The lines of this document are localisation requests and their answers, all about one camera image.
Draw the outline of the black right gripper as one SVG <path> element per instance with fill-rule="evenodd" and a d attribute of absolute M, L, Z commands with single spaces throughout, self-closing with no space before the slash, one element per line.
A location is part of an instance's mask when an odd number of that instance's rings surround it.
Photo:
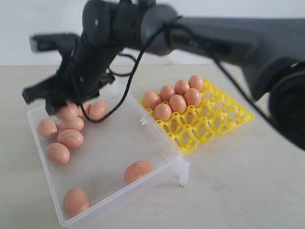
<path fill-rule="evenodd" d="M 66 107 L 68 101 L 80 104 L 98 97 L 101 88 L 112 84 L 115 77 L 106 71 L 119 53 L 119 47 L 112 44 L 95 46 L 82 35 L 72 50 L 59 53 L 62 62 L 56 73 L 22 91 L 25 103 L 45 99 L 49 116 Z"/>

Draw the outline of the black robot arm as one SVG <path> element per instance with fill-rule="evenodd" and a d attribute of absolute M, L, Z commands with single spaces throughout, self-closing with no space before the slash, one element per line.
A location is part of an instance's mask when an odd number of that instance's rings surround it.
<path fill-rule="evenodd" d="M 159 56 L 182 50 L 210 58 L 221 67 L 241 68 L 254 105 L 269 93 L 265 120 L 297 147 L 305 147 L 304 18 L 183 17 L 153 0 L 86 2 L 82 34 L 50 33 L 30 37 L 34 52 L 57 50 L 56 73 L 25 88 L 27 104 L 45 100 L 49 115 L 68 102 L 82 105 L 112 83 L 110 65 L 125 48 Z"/>

